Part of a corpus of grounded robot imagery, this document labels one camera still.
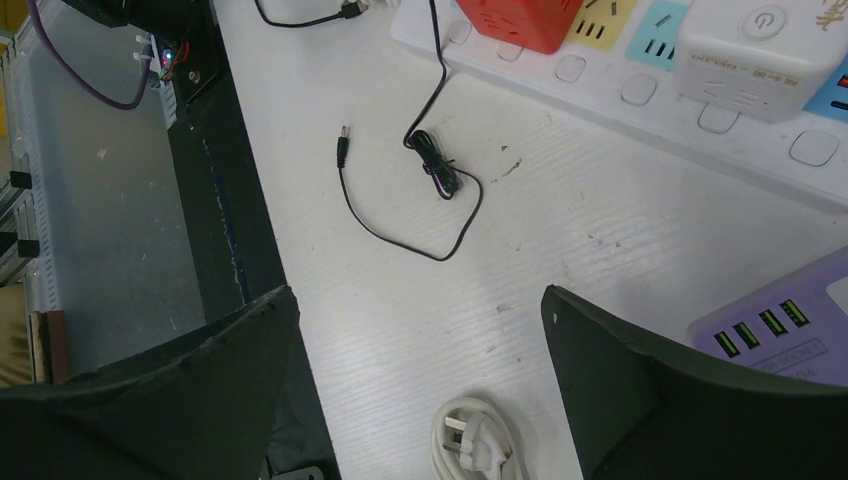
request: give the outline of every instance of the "power button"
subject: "power button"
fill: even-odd
[[[785,25],[786,12],[776,5],[766,5],[745,17],[742,33],[751,40],[764,42],[776,37]]]

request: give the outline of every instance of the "coiled white cable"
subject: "coiled white cable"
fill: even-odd
[[[475,437],[463,438],[461,452],[457,453],[455,449],[450,448],[451,444],[460,447],[459,443],[454,443],[453,434],[458,432],[455,425],[459,424],[460,428],[464,429],[466,422],[469,430],[474,425],[475,431],[469,433],[466,430],[460,434],[464,437]],[[501,453],[502,458],[506,459],[499,468],[489,471],[479,469],[475,472],[463,466],[463,463],[469,466],[480,462],[485,465],[493,457],[493,453],[495,458]],[[430,460],[438,480],[524,480],[509,428],[494,407],[476,398],[457,398],[444,404],[436,412],[433,418]]]

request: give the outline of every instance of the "white power adapter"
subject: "white power adapter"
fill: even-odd
[[[768,122],[788,120],[848,55],[846,11],[848,0],[692,0],[678,32],[674,88]]]

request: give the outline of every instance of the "purple power strip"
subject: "purple power strip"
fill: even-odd
[[[848,386],[848,248],[689,327],[692,346],[763,372]]]

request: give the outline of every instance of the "yellow outlet panel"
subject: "yellow outlet panel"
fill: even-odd
[[[566,42],[577,42],[598,50],[612,50],[638,0],[584,0],[571,24]]]

